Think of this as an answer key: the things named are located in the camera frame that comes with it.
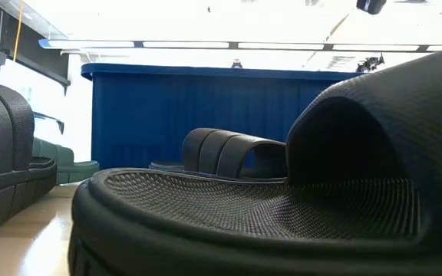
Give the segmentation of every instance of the ceiling light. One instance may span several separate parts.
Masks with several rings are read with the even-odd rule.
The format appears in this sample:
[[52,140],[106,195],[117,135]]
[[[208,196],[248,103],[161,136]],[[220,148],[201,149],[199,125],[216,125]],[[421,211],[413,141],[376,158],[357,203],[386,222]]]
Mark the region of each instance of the ceiling light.
[[228,42],[143,42],[145,48],[228,48]]
[[363,45],[363,44],[336,44],[333,50],[341,51],[416,51],[418,45]]
[[45,40],[39,41],[43,48],[54,49],[81,49],[81,48],[133,48],[132,41],[73,41],[73,40]]
[[245,49],[281,49],[281,50],[321,50],[323,44],[290,44],[290,43],[250,43],[241,42],[238,48]]
[[428,51],[442,51],[442,45],[431,45],[427,48]]

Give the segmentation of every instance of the textured footbed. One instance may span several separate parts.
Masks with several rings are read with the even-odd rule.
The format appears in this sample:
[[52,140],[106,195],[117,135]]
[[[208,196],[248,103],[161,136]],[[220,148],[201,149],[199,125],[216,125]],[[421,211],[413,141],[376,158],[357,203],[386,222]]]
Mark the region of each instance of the textured footbed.
[[157,220],[225,233],[294,239],[412,239],[420,227],[407,179],[289,186],[127,170],[93,178],[97,192]]

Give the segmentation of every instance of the floor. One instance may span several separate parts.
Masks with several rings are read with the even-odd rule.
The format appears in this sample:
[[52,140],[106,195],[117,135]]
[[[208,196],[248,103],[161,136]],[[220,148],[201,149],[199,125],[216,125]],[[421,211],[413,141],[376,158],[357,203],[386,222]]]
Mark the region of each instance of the floor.
[[77,184],[56,186],[0,226],[0,276],[68,275],[71,200]]

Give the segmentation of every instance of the window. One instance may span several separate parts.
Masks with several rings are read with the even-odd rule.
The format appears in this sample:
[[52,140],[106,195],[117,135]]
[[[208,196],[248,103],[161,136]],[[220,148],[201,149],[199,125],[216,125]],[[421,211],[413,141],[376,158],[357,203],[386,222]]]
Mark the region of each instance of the window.
[[[30,103],[35,113],[58,120],[62,117],[64,87],[57,81],[7,60],[0,69],[0,84],[19,92]],[[51,143],[60,143],[62,137],[55,120],[37,117],[34,135]]]

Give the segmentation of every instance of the blue panel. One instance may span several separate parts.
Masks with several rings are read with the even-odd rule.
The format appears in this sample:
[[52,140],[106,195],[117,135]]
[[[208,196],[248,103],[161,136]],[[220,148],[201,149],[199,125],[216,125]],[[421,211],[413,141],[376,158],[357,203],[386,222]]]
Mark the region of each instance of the blue panel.
[[214,127],[285,141],[326,87],[357,74],[87,64],[91,157],[102,169],[181,161],[185,135]]

